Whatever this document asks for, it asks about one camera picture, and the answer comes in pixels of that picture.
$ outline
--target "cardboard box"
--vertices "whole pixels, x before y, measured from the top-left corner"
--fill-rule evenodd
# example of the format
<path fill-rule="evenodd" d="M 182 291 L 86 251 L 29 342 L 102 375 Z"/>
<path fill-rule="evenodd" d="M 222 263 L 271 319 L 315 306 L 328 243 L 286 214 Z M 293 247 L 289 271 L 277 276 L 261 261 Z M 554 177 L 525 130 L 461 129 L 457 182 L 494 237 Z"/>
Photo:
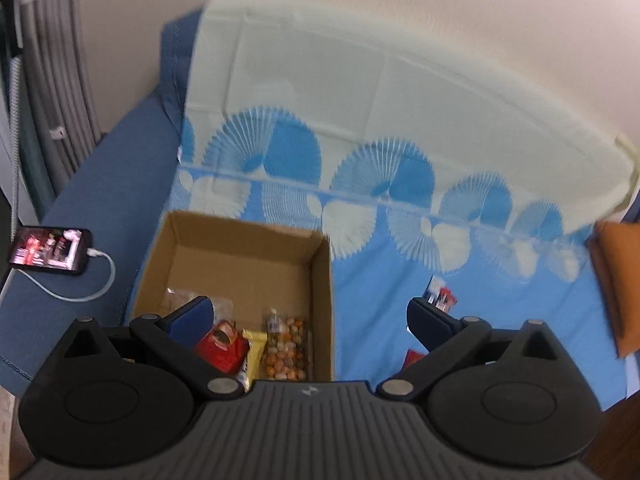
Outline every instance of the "cardboard box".
<path fill-rule="evenodd" d="M 322 233 L 171 211 L 156 234 L 132 317 L 165 316 L 167 287 L 229 298 L 239 329 L 263 330 L 272 308 L 305 317 L 314 380 L 334 379 L 331 257 Z"/>

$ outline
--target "smartphone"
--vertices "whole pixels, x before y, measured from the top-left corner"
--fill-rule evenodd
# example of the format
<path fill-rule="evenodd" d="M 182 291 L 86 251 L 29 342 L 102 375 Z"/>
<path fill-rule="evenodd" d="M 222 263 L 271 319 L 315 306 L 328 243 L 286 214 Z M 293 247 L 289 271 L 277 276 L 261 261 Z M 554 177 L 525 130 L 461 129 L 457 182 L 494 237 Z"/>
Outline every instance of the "smartphone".
<path fill-rule="evenodd" d="M 88 229 L 24 226 L 16 231 L 9 252 L 14 269 L 81 274 L 86 267 L 86 250 L 91 247 Z"/>

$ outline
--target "phone screen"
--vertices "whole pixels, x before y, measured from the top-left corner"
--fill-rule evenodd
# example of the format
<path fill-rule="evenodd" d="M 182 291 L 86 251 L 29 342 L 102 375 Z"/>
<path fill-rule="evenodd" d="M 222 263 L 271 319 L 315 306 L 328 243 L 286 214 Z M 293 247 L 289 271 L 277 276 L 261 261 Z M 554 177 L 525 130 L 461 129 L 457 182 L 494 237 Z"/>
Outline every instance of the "phone screen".
<path fill-rule="evenodd" d="M 43 269 L 78 270 L 86 253 L 80 229 L 18 228 L 9 263 Z"/>

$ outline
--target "orange cushion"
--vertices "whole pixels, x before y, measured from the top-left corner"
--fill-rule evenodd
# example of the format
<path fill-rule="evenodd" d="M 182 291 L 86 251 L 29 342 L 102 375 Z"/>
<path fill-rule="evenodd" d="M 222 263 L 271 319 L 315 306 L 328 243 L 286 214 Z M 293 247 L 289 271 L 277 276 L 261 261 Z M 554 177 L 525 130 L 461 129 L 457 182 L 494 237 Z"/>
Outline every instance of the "orange cushion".
<path fill-rule="evenodd" d="M 640 349 L 640 224 L 597 222 L 591 261 L 607 303 L 618 356 Z"/>

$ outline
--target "red package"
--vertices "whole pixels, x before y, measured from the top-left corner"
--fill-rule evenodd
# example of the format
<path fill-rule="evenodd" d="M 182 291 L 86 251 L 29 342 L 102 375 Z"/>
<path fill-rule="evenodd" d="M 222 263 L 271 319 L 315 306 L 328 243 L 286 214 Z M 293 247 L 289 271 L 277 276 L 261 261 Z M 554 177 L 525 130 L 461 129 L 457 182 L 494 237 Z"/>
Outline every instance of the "red package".
<path fill-rule="evenodd" d="M 221 321 L 198 342 L 193 351 L 218 370 L 235 375 L 249 351 L 249 343 L 231 323 Z"/>
<path fill-rule="evenodd" d="M 407 368 L 409 365 L 414 364 L 424 357 L 425 354 L 421 354 L 420 352 L 416 352 L 415 350 L 407 350 L 406 356 L 404 358 L 404 364 L 402 365 L 402 370 Z"/>

